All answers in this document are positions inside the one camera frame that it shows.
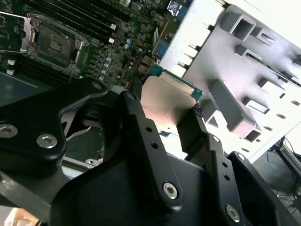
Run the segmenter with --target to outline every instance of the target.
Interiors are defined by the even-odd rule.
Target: cable
[[[297,210],[298,210],[298,209],[296,208],[296,209],[292,212],[292,214],[294,214]]]
[[[288,148],[288,146],[286,145],[286,141],[290,144],[291,149]],[[293,149],[293,146],[292,146],[291,142],[290,142],[286,137],[285,137],[285,146],[287,147],[288,150],[290,150],[290,151],[293,152],[294,156],[295,156],[298,160],[300,160],[300,157],[296,154],[295,150]]]
[[[270,158],[269,158],[269,152],[267,152],[267,159],[268,159],[268,163],[269,163],[269,165],[274,169],[274,170],[276,170],[277,172],[279,172],[287,181],[289,181],[289,182],[291,182],[291,183],[295,183],[294,181],[291,181],[291,180],[289,180],[288,179],[288,176],[284,173],[284,172],[282,172],[282,171],[280,171],[279,169],[277,169],[275,166],[273,166],[272,164],[271,164],[271,162],[270,162]]]

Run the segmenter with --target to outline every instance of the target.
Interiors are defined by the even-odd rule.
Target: green circuit board
[[[0,11],[6,13],[0,13],[0,70],[47,88],[82,77],[126,87],[134,74],[146,75],[156,62],[154,14],[168,20],[169,1],[132,1],[124,6],[114,0],[0,0]],[[140,10],[132,4],[139,4]],[[21,17],[31,18],[31,26],[39,19],[29,45],[34,54],[29,47],[20,51],[26,36]],[[80,50],[74,48],[78,37],[88,43]],[[8,59],[16,64],[9,65]]]

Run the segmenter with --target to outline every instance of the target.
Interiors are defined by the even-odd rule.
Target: black cable
[[[291,142],[290,142],[286,137],[285,137],[285,140],[290,144],[294,156],[295,156],[298,160],[300,160],[300,157],[296,154],[295,150],[293,149],[293,146],[292,146]]]

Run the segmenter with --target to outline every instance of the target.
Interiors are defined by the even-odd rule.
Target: gray plastic panel
[[[254,118],[261,127],[270,128],[264,129],[262,134],[256,137],[261,142],[246,143],[239,138],[232,140],[232,143],[237,144],[240,149],[250,150],[247,156],[252,158],[258,151],[266,151],[278,138],[280,139],[301,121],[301,107],[298,105],[301,103],[301,89],[279,79],[267,67],[250,59],[248,54],[283,74],[292,74],[298,69],[296,62],[300,62],[301,49],[256,18],[231,5],[220,16],[214,30],[183,78],[204,92],[210,92],[209,87],[213,80],[223,81],[243,111]],[[293,77],[300,83],[297,74]],[[271,84],[268,86],[272,92],[262,89],[259,86],[262,86],[262,80],[269,81],[276,87],[272,87]],[[283,89],[285,96],[273,93],[277,91],[277,87]],[[270,109],[269,114],[260,114],[245,107],[243,101],[246,98],[266,106]],[[207,129],[221,137],[217,134],[218,130]],[[229,148],[226,145],[224,147],[228,152],[241,151],[232,148],[231,145]]]

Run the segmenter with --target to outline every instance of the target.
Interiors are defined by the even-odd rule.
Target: metal plate
[[[250,35],[246,41],[242,41],[221,29],[221,23],[225,19],[224,15],[230,12],[244,14],[254,20],[257,27],[265,29],[277,39],[275,44],[272,47],[266,45],[253,35]],[[230,136],[229,132],[223,128],[222,130],[207,128],[209,132],[216,134],[222,140],[225,151],[247,149],[250,152],[243,152],[243,154],[247,155],[250,161],[253,162],[301,121],[300,108],[290,103],[292,100],[300,102],[301,90],[279,80],[273,72],[259,63],[248,61],[236,54],[235,50],[239,45],[243,45],[258,54],[263,58],[263,62],[280,72],[293,69],[293,62],[301,55],[301,50],[243,10],[236,6],[230,6],[221,15],[215,29],[184,76],[187,82],[205,92],[208,91],[208,84],[211,80],[220,79],[224,81],[248,115],[253,116],[259,125],[273,129],[272,131],[264,130],[258,138],[260,142],[250,143],[238,137]],[[286,90],[287,96],[280,99],[261,89],[258,83],[263,78],[282,86]],[[242,103],[245,97],[268,107],[273,112],[273,117],[266,117],[245,108]],[[284,115],[286,119],[277,117],[277,114]],[[227,142],[229,137],[231,137],[232,144]]]
[[[143,110],[147,118],[155,121],[159,132],[177,134],[176,125],[195,103],[194,98],[156,76],[149,77],[143,85]]]

